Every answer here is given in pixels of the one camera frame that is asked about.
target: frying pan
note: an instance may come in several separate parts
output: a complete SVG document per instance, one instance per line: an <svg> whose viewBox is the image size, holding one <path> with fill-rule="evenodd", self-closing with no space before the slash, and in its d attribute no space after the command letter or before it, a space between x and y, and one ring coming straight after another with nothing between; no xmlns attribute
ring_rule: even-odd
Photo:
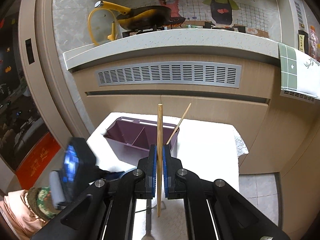
<svg viewBox="0 0 320 240"><path fill-rule="evenodd" d="M171 28L181 27L181 24L183 24L185 20L185 17L171 17L169 22L167 22L165 26Z"/></svg>
<svg viewBox="0 0 320 240"><path fill-rule="evenodd" d="M131 9L115 3L98 1L95 8L105 8L120 12L116 18L119 25L128 31L161 27L170 20L171 9L161 5L144 6Z"/></svg>

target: ventilation grille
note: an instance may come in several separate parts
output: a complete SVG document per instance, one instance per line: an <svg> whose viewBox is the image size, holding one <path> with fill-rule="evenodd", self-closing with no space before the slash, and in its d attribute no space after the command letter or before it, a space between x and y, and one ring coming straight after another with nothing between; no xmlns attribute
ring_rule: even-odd
<svg viewBox="0 0 320 240"><path fill-rule="evenodd" d="M196 84L239 88L241 66L212 62L153 62L96 71L99 86Z"/></svg>
<svg viewBox="0 0 320 240"><path fill-rule="evenodd" d="M297 10L298 21L299 21L300 24L303 25L303 19L302 19L302 13L301 13L300 5L296 1L294 2L294 4L295 4L296 10Z"/></svg>
<svg viewBox="0 0 320 240"><path fill-rule="evenodd" d="M298 100L305 101L312 104L314 104L316 101L316 99L313 97L306 96L304 94L297 93L297 92L287 91L287 90L282 90L280 95L284 97L298 99Z"/></svg>

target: metal screw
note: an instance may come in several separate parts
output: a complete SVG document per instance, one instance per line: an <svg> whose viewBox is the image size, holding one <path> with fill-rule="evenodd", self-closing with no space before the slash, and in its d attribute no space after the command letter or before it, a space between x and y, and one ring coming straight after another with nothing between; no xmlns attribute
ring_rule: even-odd
<svg viewBox="0 0 320 240"><path fill-rule="evenodd" d="M217 179L215 183L218 187L224 187L226 184L226 182L223 179Z"/></svg>
<svg viewBox="0 0 320 240"><path fill-rule="evenodd" d="M132 171L132 173L134 174L134 176L140 176L142 174L142 170L135 169Z"/></svg>
<svg viewBox="0 0 320 240"><path fill-rule="evenodd" d="M104 185L104 180L103 179L98 179L95 181L94 185L96 187L102 187Z"/></svg>
<svg viewBox="0 0 320 240"><path fill-rule="evenodd" d="M181 176L184 176L188 173L186 169L178 169L177 173Z"/></svg>

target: red mat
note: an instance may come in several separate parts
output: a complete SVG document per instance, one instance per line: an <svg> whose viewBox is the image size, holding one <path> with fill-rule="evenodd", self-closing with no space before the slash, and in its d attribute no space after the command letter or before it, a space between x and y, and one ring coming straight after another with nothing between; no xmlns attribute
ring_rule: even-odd
<svg viewBox="0 0 320 240"><path fill-rule="evenodd" d="M60 148L49 132L37 142L15 172L22 189L28 190L34 185Z"/></svg>

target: black apron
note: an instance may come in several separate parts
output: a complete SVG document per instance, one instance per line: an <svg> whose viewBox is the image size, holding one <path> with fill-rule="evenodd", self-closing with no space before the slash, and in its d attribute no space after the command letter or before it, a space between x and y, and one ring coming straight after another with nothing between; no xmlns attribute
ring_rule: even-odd
<svg viewBox="0 0 320 240"><path fill-rule="evenodd" d="M210 9L212 19L214 19L217 24L232 24L232 8L229 0L228 3L211 0Z"/></svg>

